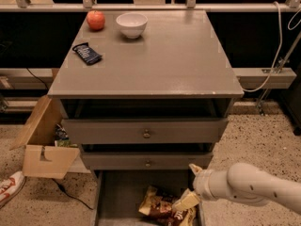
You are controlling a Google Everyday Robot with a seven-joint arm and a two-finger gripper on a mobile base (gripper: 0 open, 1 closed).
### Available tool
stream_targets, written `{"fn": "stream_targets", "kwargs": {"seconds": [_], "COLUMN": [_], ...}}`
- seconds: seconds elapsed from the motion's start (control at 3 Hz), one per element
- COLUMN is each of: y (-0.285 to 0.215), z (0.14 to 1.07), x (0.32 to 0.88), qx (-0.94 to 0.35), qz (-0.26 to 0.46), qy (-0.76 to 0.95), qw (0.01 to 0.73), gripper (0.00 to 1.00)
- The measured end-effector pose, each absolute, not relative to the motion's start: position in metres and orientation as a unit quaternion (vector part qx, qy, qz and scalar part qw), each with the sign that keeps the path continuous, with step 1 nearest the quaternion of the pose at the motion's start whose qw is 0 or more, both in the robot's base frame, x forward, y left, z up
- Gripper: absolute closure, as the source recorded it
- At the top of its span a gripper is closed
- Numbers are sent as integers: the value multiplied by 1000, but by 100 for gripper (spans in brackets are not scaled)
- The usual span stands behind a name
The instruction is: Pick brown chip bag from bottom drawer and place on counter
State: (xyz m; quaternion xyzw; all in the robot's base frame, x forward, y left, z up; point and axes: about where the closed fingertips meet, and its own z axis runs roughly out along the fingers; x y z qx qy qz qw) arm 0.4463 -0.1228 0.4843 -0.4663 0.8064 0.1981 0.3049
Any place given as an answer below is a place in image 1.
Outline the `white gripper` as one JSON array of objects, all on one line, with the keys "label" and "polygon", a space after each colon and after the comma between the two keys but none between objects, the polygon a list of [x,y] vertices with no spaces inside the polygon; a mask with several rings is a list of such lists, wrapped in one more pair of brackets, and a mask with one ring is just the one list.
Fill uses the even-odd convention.
[{"label": "white gripper", "polygon": [[227,172],[225,170],[205,169],[190,164],[189,168],[195,174],[193,187],[195,191],[187,188],[182,196],[172,204],[174,211],[185,211],[204,201],[217,201],[227,199],[230,195],[230,187],[227,181]]}]

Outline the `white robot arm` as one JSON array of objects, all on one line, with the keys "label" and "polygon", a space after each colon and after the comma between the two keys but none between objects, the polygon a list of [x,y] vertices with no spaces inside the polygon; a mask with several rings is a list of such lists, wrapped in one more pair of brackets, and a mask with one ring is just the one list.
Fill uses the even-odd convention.
[{"label": "white robot arm", "polygon": [[202,169],[190,164],[195,175],[194,190],[187,188],[172,209],[184,211],[202,201],[220,199],[251,206],[269,201],[301,214],[301,184],[280,179],[247,163],[236,163],[227,170]]}]

